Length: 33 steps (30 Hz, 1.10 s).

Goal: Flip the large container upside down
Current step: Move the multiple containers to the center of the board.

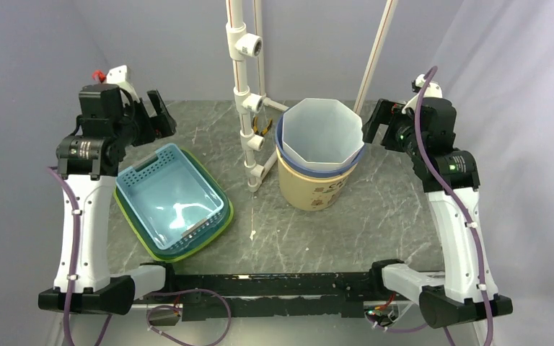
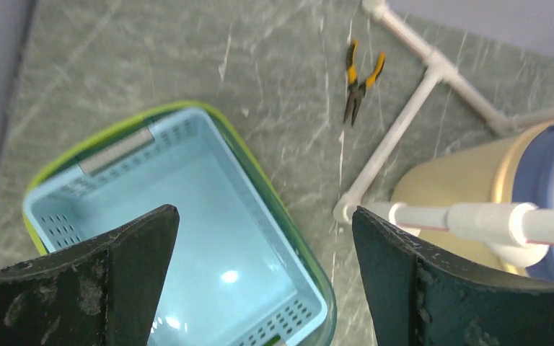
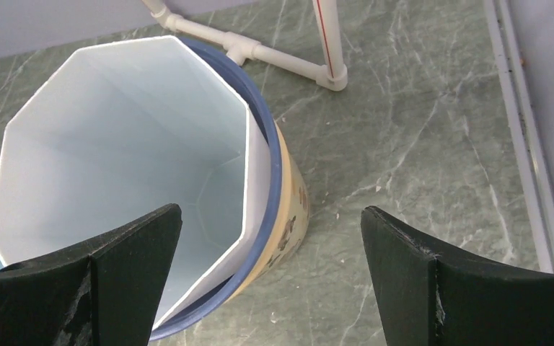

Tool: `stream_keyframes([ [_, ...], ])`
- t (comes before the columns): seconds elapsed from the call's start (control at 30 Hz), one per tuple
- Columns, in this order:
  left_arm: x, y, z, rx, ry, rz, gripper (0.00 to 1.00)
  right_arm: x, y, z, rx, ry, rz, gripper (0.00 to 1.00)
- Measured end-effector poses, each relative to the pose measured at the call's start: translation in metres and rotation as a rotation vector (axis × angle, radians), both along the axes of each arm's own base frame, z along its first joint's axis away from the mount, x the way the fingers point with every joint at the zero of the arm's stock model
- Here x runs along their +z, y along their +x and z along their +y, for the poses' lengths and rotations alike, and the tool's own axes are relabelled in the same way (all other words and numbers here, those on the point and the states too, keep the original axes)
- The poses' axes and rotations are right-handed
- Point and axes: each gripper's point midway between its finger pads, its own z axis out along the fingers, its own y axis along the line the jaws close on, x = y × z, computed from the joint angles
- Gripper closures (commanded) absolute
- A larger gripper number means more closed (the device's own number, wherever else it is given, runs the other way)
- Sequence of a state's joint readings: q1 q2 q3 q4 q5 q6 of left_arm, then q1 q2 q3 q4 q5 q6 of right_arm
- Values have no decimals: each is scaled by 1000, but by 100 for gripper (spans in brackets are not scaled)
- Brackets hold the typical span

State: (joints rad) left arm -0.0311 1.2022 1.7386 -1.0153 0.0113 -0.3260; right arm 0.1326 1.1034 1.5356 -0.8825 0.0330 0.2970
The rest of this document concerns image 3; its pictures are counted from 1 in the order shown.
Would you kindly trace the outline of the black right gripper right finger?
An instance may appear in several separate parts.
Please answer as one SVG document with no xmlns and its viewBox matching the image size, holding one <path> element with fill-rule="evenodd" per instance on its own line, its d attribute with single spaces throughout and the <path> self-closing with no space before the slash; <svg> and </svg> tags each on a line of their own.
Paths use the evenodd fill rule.
<svg viewBox="0 0 554 346">
<path fill-rule="evenodd" d="M 478 256 L 376 206 L 361 233 L 388 345 L 554 345 L 554 274 Z"/>
</svg>

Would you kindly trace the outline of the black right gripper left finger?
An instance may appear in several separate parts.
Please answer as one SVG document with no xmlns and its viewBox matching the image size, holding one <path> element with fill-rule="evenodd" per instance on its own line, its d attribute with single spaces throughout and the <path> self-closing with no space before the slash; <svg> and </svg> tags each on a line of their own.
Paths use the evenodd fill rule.
<svg viewBox="0 0 554 346">
<path fill-rule="evenodd" d="M 0 345 L 147 345 L 182 228 L 174 203 L 0 270 Z"/>
</svg>

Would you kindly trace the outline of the blue and cream bucket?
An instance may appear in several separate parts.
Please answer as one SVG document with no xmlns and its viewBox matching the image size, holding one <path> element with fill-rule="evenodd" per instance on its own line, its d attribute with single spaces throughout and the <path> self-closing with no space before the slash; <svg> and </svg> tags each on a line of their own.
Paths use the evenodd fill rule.
<svg viewBox="0 0 554 346">
<path fill-rule="evenodd" d="M 286 245 L 285 251 L 279 250 L 278 244 L 283 234 L 283 227 L 286 225 L 291 200 L 295 192 L 306 190 L 306 185 L 287 149 L 281 130 L 276 125 L 255 82 L 234 61 L 217 49 L 189 38 L 183 39 L 183 43 L 215 70 L 250 106 L 254 119 L 268 144 L 271 180 L 267 207 L 258 235 L 238 271 L 156 328 L 149 338 L 152 342 L 186 330 L 227 301 L 232 300 L 255 279 L 279 262 L 290 258 L 307 232 L 305 226 L 300 226 L 294 232 L 295 240 Z"/>
</svg>

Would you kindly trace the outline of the white octagonal plastic container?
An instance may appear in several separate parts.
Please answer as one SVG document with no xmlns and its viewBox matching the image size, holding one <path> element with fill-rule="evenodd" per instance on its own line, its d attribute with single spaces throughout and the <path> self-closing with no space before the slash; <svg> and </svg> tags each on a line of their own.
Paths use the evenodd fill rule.
<svg viewBox="0 0 554 346">
<path fill-rule="evenodd" d="M 5 266 L 180 206 L 152 331 L 238 271 L 271 180 L 250 106 L 183 39 L 74 51 L 9 121 L 0 153 Z"/>
</svg>

